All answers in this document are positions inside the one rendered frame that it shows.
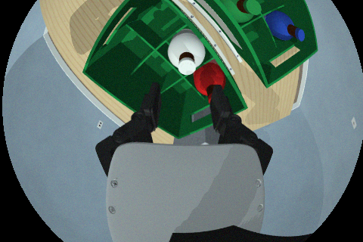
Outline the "white bottle with grey band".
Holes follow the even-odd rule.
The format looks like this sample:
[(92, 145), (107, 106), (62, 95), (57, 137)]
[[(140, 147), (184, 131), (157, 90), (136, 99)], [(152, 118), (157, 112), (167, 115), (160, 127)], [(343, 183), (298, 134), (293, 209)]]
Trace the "white bottle with grey band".
[(182, 29), (175, 34), (168, 47), (169, 60), (184, 75), (192, 74), (201, 65), (205, 53), (203, 43), (191, 29)]

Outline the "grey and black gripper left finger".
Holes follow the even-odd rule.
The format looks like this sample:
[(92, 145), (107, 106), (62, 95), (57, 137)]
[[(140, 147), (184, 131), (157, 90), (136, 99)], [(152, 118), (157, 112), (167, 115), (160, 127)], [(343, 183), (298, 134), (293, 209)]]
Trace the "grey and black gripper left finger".
[(112, 136), (97, 143), (95, 150), (106, 176), (113, 154), (121, 144), (153, 143), (151, 133), (157, 129), (161, 104), (160, 84), (152, 82), (149, 93), (144, 95), (140, 110), (132, 114), (131, 120), (116, 129)]

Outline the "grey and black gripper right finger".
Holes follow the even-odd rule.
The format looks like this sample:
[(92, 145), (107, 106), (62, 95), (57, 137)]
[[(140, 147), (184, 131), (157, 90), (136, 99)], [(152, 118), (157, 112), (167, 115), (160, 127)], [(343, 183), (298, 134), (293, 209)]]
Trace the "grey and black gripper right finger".
[(228, 97), (225, 97), (221, 85), (214, 85), (209, 106), (213, 128), (220, 134), (218, 144), (245, 144), (253, 147), (259, 156), (264, 175), (273, 149), (258, 138), (255, 132), (242, 124), (242, 119), (237, 114), (233, 114)]

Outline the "green plastic bottle crate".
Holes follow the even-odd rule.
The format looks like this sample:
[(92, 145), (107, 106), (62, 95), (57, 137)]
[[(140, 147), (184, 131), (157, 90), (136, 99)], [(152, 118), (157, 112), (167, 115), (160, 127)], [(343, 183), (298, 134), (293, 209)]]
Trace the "green plastic bottle crate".
[(172, 0), (125, 0), (102, 29), (82, 71), (133, 112), (140, 110), (152, 82), (158, 82), (162, 100), (158, 128), (177, 139), (213, 125), (211, 114), (192, 122), (192, 115), (209, 107), (208, 97), (196, 89), (194, 74), (181, 74), (169, 60), (169, 44), (182, 29), (191, 29), (205, 45), (205, 58), (196, 70), (215, 59), (225, 74), (223, 91), (233, 114), (248, 108), (222, 58), (182, 12)]
[[(262, 13), (238, 23), (220, 0), (194, 0), (216, 22), (266, 88), (291, 73), (318, 51), (315, 28), (305, 0), (256, 0)], [(281, 40), (271, 34), (266, 14), (281, 11), (305, 33), (304, 41)], [(249, 25), (248, 25), (249, 24)], [(246, 34), (246, 35), (245, 35)], [(292, 47), (300, 51), (275, 67), (271, 62)]]

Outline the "blue bottle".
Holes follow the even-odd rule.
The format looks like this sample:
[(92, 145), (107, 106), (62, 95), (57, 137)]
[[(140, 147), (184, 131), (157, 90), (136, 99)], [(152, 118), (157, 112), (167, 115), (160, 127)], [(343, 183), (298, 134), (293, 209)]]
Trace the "blue bottle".
[(281, 11), (273, 11), (263, 16), (268, 24), (271, 34), (281, 40), (290, 40), (293, 37), (301, 42), (305, 38), (302, 29), (294, 26), (293, 21)]

